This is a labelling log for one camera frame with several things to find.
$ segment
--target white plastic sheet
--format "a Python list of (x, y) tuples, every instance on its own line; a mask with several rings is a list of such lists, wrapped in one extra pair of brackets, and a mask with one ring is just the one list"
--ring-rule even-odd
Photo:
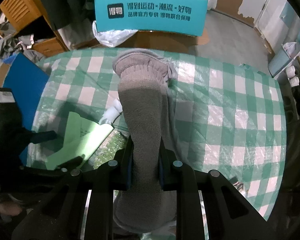
[(106, 32), (97, 31), (97, 23), (94, 21), (92, 23), (92, 31), (95, 38), (104, 46), (109, 48), (114, 48), (128, 38), (132, 37), (138, 30), (110, 30)]

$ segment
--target clothing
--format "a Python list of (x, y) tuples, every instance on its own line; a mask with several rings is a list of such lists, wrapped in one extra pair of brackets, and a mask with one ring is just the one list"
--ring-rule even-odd
[(33, 49), (27, 49), (23, 52), (23, 55), (25, 55), (29, 60), (31, 60), (33, 63), (37, 63), (38, 61), (45, 59), (46, 57)]
[(0, 58), (10, 57), (13, 52), (16, 50), (20, 51), (21, 49), (21, 46), (17, 47), (15, 39), (11, 35), (4, 38), (0, 37)]
[(85, 11), (82, 10), (85, 0), (41, 0), (41, 2), (54, 31), (67, 26), (74, 19), (85, 19)]
[(132, 233), (161, 228), (176, 216), (176, 192), (163, 192), (158, 181), (161, 138), (175, 150), (168, 118), (167, 84), (170, 64), (146, 49), (132, 49), (113, 63), (120, 76), (119, 99), (133, 150), (133, 184), (114, 201), (114, 221)]
[(69, 50), (73, 50), (77, 44), (94, 39), (91, 22), (87, 18), (58, 29), (58, 33)]
[(20, 36), (18, 40), (23, 42), (23, 44), (26, 46), (31, 46), (34, 44), (34, 35), (30, 34), (30, 35)]

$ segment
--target green checkered tablecloth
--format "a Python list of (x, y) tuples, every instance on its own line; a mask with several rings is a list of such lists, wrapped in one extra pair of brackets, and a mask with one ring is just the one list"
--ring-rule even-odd
[[(33, 130), (55, 130), (57, 140), (30, 145), (28, 165), (62, 147), (70, 111), (98, 122), (118, 97), (115, 56), (125, 49), (65, 52), (38, 63), (51, 72)], [(277, 81), (247, 65), (234, 66), (186, 54), (155, 51), (172, 61), (169, 88), (183, 156), (201, 171), (217, 169), (244, 183), (248, 201), (267, 220), (282, 180), (286, 121)], [(127, 126), (121, 115), (114, 123)]]

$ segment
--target person's hand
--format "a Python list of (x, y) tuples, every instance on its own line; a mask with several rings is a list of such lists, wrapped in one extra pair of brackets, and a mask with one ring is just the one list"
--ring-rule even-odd
[(22, 212), (22, 208), (14, 202), (4, 202), (0, 204), (0, 214), (17, 216)]

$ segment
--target gray fleece fabric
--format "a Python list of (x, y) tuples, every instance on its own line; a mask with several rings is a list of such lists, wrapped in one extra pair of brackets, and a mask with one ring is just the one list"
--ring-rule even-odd
[(161, 137), (176, 151), (170, 135), (166, 81), (168, 62), (146, 49), (124, 52), (113, 63), (120, 76), (119, 99), (132, 141), (132, 186), (114, 201), (114, 221), (132, 233), (147, 233), (173, 221), (176, 192), (163, 192), (158, 180)]
[(15, 50), (16, 42), (11, 35), (8, 35), (4, 38), (0, 37), (0, 58), (9, 57)]

